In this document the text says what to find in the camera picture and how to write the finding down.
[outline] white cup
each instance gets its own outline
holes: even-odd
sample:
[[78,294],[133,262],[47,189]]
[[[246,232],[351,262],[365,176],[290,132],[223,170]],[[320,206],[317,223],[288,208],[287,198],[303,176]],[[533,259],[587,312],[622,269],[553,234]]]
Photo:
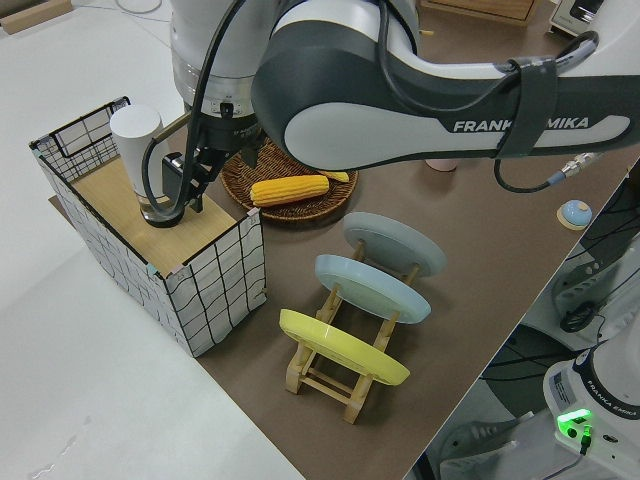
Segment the white cup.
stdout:
[[[162,131],[160,114],[146,105],[128,105],[116,111],[109,122],[120,158],[138,197],[146,198],[142,183],[142,157],[154,135]],[[149,161],[149,181],[155,198],[162,193],[162,158],[169,147],[162,142],[156,146]]]

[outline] yellow plate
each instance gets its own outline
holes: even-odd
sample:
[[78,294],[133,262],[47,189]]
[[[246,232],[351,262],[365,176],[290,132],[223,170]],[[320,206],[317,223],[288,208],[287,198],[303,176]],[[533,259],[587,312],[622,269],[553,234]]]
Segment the yellow plate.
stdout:
[[409,376],[409,370],[386,353],[307,315],[281,310],[280,328],[320,355],[380,383],[400,385]]

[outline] brown table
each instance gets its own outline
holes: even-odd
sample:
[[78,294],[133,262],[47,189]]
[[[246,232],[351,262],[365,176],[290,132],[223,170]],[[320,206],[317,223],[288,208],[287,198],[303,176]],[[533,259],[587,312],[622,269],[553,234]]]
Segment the brown table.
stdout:
[[[544,34],[552,8],[543,2],[527,29],[423,12],[423,28],[436,31],[424,40],[424,54],[459,62],[557,53],[566,40]],[[398,387],[374,384],[355,425],[341,419],[342,404],[311,388],[285,391],[296,345],[278,327],[281,308],[314,315],[322,304],[327,292],[315,279],[314,260],[350,255],[340,223],[307,230],[265,225],[269,300],[198,360],[305,477],[401,479],[578,242],[580,233],[556,219],[558,207],[577,198],[598,212],[639,150],[611,152],[588,172],[534,195],[502,190],[488,160],[465,160],[455,173],[421,161],[362,171],[350,210],[422,231],[449,264],[414,284],[431,303],[431,316],[398,325],[389,344],[410,377]],[[515,185],[534,185],[569,158],[514,160],[503,172]],[[242,214],[219,182],[211,189],[227,211]],[[347,306],[336,325],[372,341],[379,321]]]

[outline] plate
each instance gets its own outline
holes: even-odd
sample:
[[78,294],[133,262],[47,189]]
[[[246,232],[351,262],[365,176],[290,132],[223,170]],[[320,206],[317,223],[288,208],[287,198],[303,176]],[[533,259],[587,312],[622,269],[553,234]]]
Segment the plate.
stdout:
[[342,230],[353,247],[365,242],[365,257],[395,272],[408,274],[420,265],[418,276],[439,273],[447,264],[442,249],[430,238],[391,218],[366,212],[344,217]]
[[409,370],[386,353],[307,315],[281,310],[280,328],[320,355],[377,382],[400,385],[409,376]]
[[337,295],[352,305],[381,318],[400,312],[398,323],[419,323],[431,306],[414,289],[395,277],[365,263],[337,255],[316,258],[316,277],[327,289],[340,285]]

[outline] cable connector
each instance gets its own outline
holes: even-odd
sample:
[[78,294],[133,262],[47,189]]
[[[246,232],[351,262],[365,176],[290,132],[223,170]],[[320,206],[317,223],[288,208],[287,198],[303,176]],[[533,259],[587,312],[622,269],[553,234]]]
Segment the cable connector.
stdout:
[[580,439],[580,455],[586,455],[591,446],[591,425],[585,425]]
[[587,168],[592,163],[597,162],[602,158],[604,153],[601,152],[589,152],[589,153],[581,153],[580,155],[576,155],[573,160],[570,160],[566,163],[564,167],[560,170],[565,177],[573,177],[574,175],[579,174],[585,168]]

